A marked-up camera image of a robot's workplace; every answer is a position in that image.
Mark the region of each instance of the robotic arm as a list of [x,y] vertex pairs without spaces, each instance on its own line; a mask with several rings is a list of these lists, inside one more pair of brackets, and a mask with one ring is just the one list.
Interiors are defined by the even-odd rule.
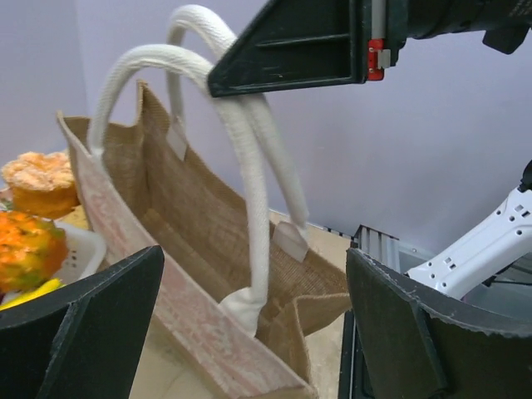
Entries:
[[524,41],[530,0],[270,0],[209,76],[214,97],[380,81],[407,38],[485,31]]
[[[532,0],[270,0],[209,74],[213,97],[381,81],[407,38],[485,31],[511,54]],[[532,162],[521,185],[473,230],[410,278],[453,298],[532,249]]]

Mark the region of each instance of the wall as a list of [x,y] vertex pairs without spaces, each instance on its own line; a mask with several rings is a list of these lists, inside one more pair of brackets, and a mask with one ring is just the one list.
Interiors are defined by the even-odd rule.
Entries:
[[86,113],[75,2],[4,2],[0,54],[0,165],[29,150],[64,149],[56,110]]
[[[241,32],[264,2],[200,3]],[[77,0],[89,111],[113,61],[133,46],[164,42],[171,10],[185,3]],[[527,76],[532,38],[507,57],[483,47],[481,37],[475,33],[409,41],[384,82],[268,95],[297,162],[313,222],[348,233],[363,223],[439,250],[482,220],[519,183],[532,144],[530,104],[525,102],[532,91]],[[62,40],[70,47],[57,53],[74,68],[73,38]],[[194,35],[185,45],[212,58]],[[68,68],[62,68],[64,75]],[[140,76],[166,101],[161,71],[143,71]],[[69,82],[77,82],[73,72]],[[42,93],[50,79],[40,84],[35,91]],[[28,101],[37,104],[29,90],[23,89],[12,110],[36,108],[25,106]],[[115,121],[132,121],[134,95],[129,85]],[[192,145],[240,190],[236,161],[221,124],[190,85],[185,85],[185,98]],[[75,108],[75,101],[59,100],[57,94],[56,102]],[[284,210],[271,174],[268,185],[271,206]]]

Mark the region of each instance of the black robotic arm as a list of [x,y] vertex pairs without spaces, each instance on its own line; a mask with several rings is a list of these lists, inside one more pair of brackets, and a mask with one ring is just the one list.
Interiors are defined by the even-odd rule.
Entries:
[[532,0],[269,0],[209,75],[214,97],[380,81],[407,38],[485,31],[505,54]]

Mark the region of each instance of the white rope handle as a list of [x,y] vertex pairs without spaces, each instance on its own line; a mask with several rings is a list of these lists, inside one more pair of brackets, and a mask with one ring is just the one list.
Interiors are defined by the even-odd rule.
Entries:
[[[236,40],[233,31],[225,22],[216,13],[202,6],[186,5],[173,11],[170,17],[168,44],[180,46],[186,30],[196,32],[217,58],[221,58]],[[167,73],[166,81],[172,125],[176,125],[174,131],[185,131],[180,77]],[[286,151],[266,97],[263,94],[256,94],[239,96],[238,99],[277,178],[290,215],[291,226],[286,224],[278,226],[280,230],[276,229],[273,240],[285,252],[302,261],[308,251],[308,207],[295,165]],[[186,145],[186,138],[182,137],[182,140],[183,145]]]
[[212,68],[210,62],[194,52],[165,44],[140,46],[125,53],[106,78],[96,114],[89,126],[88,150],[105,171],[102,159],[105,150],[104,135],[112,109],[130,78],[146,67],[160,68],[188,77],[214,104],[229,133],[244,181],[249,221],[251,288],[244,288],[229,295],[220,305],[229,310],[243,327],[254,335],[260,309],[268,298],[269,209],[264,171],[258,143],[239,101],[232,98],[213,99],[209,95],[206,79]]

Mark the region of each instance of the cupcake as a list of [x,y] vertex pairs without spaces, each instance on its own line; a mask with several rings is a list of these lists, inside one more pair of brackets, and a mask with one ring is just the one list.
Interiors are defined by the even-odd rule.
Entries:
[[68,156],[27,152],[2,167],[16,210],[57,219],[78,206],[76,185]]

